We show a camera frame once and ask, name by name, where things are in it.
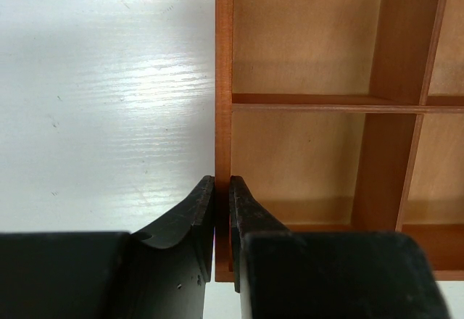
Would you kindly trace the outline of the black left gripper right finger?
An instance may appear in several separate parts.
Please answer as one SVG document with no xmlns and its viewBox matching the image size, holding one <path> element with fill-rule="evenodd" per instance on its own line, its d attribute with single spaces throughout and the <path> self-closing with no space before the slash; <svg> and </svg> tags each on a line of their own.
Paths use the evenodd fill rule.
<svg viewBox="0 0 464 319">
<path fill-rule="evenodd" d="M 235 288 L 243 318 L 448 318 L 418 244 L 403 233 L 293 232 L 229 187 Z"/>
</svg>

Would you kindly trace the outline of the orange compartment tray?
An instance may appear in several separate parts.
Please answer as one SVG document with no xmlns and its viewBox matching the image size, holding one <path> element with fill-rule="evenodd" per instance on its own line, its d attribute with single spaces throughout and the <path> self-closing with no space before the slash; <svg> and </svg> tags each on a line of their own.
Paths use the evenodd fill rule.
<svg viewBox="0 0 464 319">
<path fill-rule="evenodd" d="M 215 0 L 218 282 L 235 176 L 294 231 L 401 231 L 463 279 L 463 0 Z"/>
</svg>

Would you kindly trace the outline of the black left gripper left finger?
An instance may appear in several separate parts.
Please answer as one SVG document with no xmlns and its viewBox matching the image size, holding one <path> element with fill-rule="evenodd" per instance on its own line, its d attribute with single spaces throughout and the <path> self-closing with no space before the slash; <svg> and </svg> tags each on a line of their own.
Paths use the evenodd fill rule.
<svg viewBox="0 0 464 319">
<path fill-rule="evenodd" d="M 215 181 L 135 233 L 1 235 L 3 318 L 201 318 Z"/>
</svg>

